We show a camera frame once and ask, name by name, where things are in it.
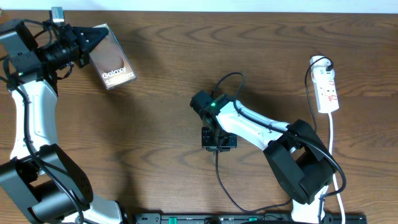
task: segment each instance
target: wooden table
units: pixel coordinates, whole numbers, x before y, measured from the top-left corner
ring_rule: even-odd
[[[100,196],[132,212],[239,212],[217,182],[215,156],[201,148],[191,97],[211,91],[229,72],[244,72],[240,100],[246,106],[272,119],[312,123],[303,79],[310,57],[319,54],[335,63],[334,157],[348,179],[346,212],[364,213],[369,223],[398,219],[395,15],[66,11],[65,17],[73,26],[107,22],[138,76],[109,91],[89,65],[58,85],[60,146]],[[6,11],[1,22],[11,18],[44,21],[48,12]],[[233,94],[239,82],[230,78],[220,92]],[[3,84],[0,95],[4,163],[16,112]],[[327,143],[327,115],[316,117]],[[233,198],[246,209],[286,201],[262,152],[243,139],[238,144],[220,155],[220,176]],[[26,222],[3,190],[0,198],[0,223]],[[326,209],[340,212],[335,197]]]

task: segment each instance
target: power strip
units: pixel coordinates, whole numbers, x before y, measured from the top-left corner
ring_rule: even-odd
[[[319,55],[312,57],[310,64],[322,57]],[[331,113],[339,108],[334,80],[335,71],[333,69],[330,71],[326,70],[330,65],[331,61],[324,58],[311,67],[311,79],[315,89],[319,113]]]

